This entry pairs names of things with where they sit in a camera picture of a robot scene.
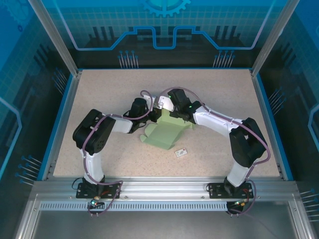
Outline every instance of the black bracket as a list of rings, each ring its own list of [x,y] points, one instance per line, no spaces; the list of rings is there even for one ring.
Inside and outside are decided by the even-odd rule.
[[[236,188],[232,196],[225,190],[224,183],[209,183],[206,186],[206,190],[210,199],[247,199],[247,196],[248,198],[254,198],[252,186],[246,182]]]
[[[103,186],[102,191],[106,192],[105,194],[101,195],[101,199],[112,199],[114,198],[114,195],[116,194],[116,191],[120,187],[120,183],[110,185],[110,186]],[[119,192],[116,196],[117,198],[120,198],[120,193]],[[97,196],[96,191],[91,190],[89,187],[87,187],[84,183],[79,183],[78,189],[76,192],[76,198],[86,198],[86,199],[92,199],[95,196]]]

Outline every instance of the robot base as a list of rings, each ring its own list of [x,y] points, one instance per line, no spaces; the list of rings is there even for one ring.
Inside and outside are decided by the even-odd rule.
[[[209,198],[210,199],[247,199],[248,198],[254,198],[252,186],[250,183],[244,182],[242,185],[240,185],[238,188],[236,188],[236,191],[231,195],[228,194],[228,192],[225,190],[224,183],[209,183],[206,186],[206,190],[209,192]]]
[[[87,182],[84,178],[82,181],[83,182],[78,185],[76,198],[92,199],[96,196],[100,196],[101,199],[112,199],[121,185],[120,183],[110,186],[96,185]]]

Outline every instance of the speckled tabletop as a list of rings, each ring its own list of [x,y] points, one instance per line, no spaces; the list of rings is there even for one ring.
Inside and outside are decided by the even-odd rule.
[[[55,177],[75,177],[84,173],[79,149],[72,140],[78,124],[91,109],[105,114],[123,114],[131,108],[141,90],[157,95],[162,90],[186,87],[212,109],[225,115],[254,118],[269,143],[257,96],[246,69],[143,69],[84,70],[60,148]],[[226,176],[233,165],[229,138],[196,125],[187,129],[170,150],[142,143],[144,128],[133,134],[111,133],[102,151],[102,168],[107,176]],[[177,158],[175,151],[188,154]],[[259,165],[253,176],[279,176],[273,153]]]

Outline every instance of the enclosure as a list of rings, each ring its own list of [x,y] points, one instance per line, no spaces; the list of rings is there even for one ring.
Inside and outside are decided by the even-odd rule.
[[[317,238],[319,2],[0,6],[0,238]],[[123,186],[109,212],[91,218],[90,199],[73,189],[84,174],[75,128],[91,109],[123,116],[141,90],[170,87],[257,122],[271,158],[249,178],[252,210],[230,217],[229,200],[206,190],[232,169],[228,137],[183,125],[178,141],[154,147],[147,124],[111,134],[102,169]]]

